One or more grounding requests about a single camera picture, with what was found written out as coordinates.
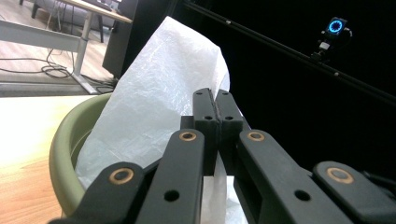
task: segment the floor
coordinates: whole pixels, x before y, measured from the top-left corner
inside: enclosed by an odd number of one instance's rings
[[[31,1],[25,0],[21,6],[19,0],[3,0],[2,7],[0,7],[0,20],[42,29],[53,28],[56,20],[54,18],[49,20],[50,15],[43,9],[37,11],[35,19],[31,18],[33,7]],[[62,32],[80,35],[82,29],[63,24]],[[99,92],[112,91],[114,83],[113,75],[102,67],[110,36],[108,29],[104,30],[104,36],[105,41],[101,43],[99,32],[90,32],[81,69],[81,74]],[[88,94],[67,72],[60,73],[59,69],[56,69],[47,74],[42,73],[42,69],[48,68],[47,62],[70,69],[76,57],[76,53],[0,41],[0,97]]]
[[[33,3],[2,0],[0,20],[47,29],[49,14],[39,10],[31,18]],[[70,27],[63,32],[70,34]],[[73,35],[81,29],[74,27]],[[105,42],[90,32],[81,73],[91,78],[102,92],[113,76],[102,67]],[[93,96],[71,77],[59,72],[37,73],[54,62],[71,67],[70,52],[0,41],[0,223],[48,223],[62,215],[50,182],[51,139],[64,116],[76,105]]]

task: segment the screw hole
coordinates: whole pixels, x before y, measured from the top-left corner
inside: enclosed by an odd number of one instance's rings
[[[252,138],[260,138],[261,136],[258,133],[253,133],[251,135]]]
[[[179,194],[177,192],[177,190],[171,189],[165,192],[165,194],[163,195],[163,197],[165,198],[165,200],[169,203],[174,202],[178,199]]]
[[[309,196],[309,194],[303,190],[297,189],[296,191],[294,191],[294,195],[300,199],[301,201],[309,201],[311,200],[311,196]]]
[[[116,173],[116,174],[114,175],[114,178],[115,178],[116,180],[123,180],[123,179],[127,178],[128,175],[129,175],[128,172],[126,172],[126,171],[120,171],[120,172],[118,172],[118,173]]]
[[[196,135],[195,133],[181,133],[178,137],[179,137],[182,141],[189,142],[189,141],[195,140],[195,138],[197,137],[197,135]]]

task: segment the blue ring light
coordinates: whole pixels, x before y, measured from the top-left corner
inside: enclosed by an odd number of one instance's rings
[[[337,33],[343,28],[343,23],[341,21],[332,21],[329,24],[329,31],[332,33]]]

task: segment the black rod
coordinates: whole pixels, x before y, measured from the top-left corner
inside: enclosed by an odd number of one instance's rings
[[[190,8],[196,12],[199,12],[202,15],[207,16],[210,19],[219,21],[219,22],[223,23],[224,25],[226,25],[230,28],[233,28],[236,31],[238,31],[244,35],[252,37],[273,49],[277,49],[278,51],[281,51],[282,53],[285,53],[285,54],[289,55],[290,57],[300,61],[301,63],[305,63],[306,65],[308,65],[312,68],[315,68],[329,76],[337,78],[338,80],[341,80],[341,81],[345,82],[346,84],[348,84],[360,91],[363,91],[363,92],[365,92],[379,100],[382,100],[383,102],[385,102],[387,104],[396,106],[396,97],[387,93],[387,92],[381,91],[380,89],[375,88],[375,87],[373,87],[363,81],[360,81],[354,77],[351,77],[351,76],[347,75],[346,73],[338,71],[338,70],[330,67],[327,64],[314,61],[307,55],[302,54],[301,52],[299,52],[295,49],[291,49],[285,45],[282,45],[279,42],[276,42],[275,40],[273,40],[265,35],[261,35],[260,33],[250,30],[247,27],[245,27],[237,22],[228,20],[227,18],[222,17],[219,14],[214,13],[204,7],[200,7],[200,6],[190,2],[189,0],[184,1],[184,6],[187,8]]]

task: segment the black cable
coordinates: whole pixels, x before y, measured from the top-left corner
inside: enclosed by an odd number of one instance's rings
[[[61,50],[61,52],[59,52],[59,53],[57,53],[57,54],[55,54],[55,53],[51,53],[51,56],[53,56],[53,55],[61,55],[63,52],[64,52],[64,51],[63,51],[63,50]]]
[[[85,77],[85,78],[88,79],[89,81],[95,82],[95,83],[97,83],[97,84],[107,85],[107,86],[110,86],[110,87],[114,87],[114,82],[113,82],[113,81],[101,81],[101,80],[98,80],[98,79],[94,79],[94,78],[92,78],[92,77],[88,77],[88,76],[83,75],[83,74],[81,74],[81,76],[82,76],[82,77]]]
[[[111,89],[111,91],[100,91],[100,88],[108,88],[108,89]],[[109,88],[109,87],[106,87],[106,86],[99,86],[99,87],[96,87],[96,90],[97,90],[99,93],[101,93],[101,94],[105,94],[105,93],[109,93],[109,92],[113,92],[113,91],[114,91],[114,89]]]
[[[16,59],[5,58],[5,59],[0,59],[0,60],[4,60],[4,61],[10,61],[10,60],[33,60],[33,61],[40,61],[40,62],[47,63],[48,65],[45,65],[45,66],[41,67],[41,71],[39,71],[39,72],[13,71],[13,70],[7,70],[7,69],[4,69],[4,68],[0,68],[0,70],[1,70],[1,71],[5,71],[5,72],[10,72],[10,73],[24,73],[24,74],[40,74],[40,73],[44,73],[45,75],[47,75],[47,76],[49,76],[49,77],[55,77],[55,78],[70,77],[70,76],[71,76],[71,73],[69,73],[69,72],[67,71],[67,69],[66,69],[65,66],[62,66],[62,65],[59,65],[59,64],[57,64],[57,63],[54,63],[54,62],[50,62],[50,61],[49,61],[49,57],[50,57],[52,51],[53,51],[53,49],[51,49],[51,50],[49,51],[49,54],[47,55],[47,59],[46,59],[46,60],[36,59],[36,58],[16,58]],[[72,71],[72,73],[73,73],[74,70],[75,70],[75,67],[74,67],[74,55],[73,55],[73,53],[72,53],[72,62],[73,62],[73,71]],[[60,72],[60,73],[64,74],[64,76],[61,76],[61,77],[55,76],[55,75],[53,75],[53,74],[50,73],[50,72],[53,72],[53,71]]]
[[[396,181],[384,176],[371,174],[367,171],[363,171],[362,174],[374,184],[388,189],[393,194],[393,197],[396,197]]]

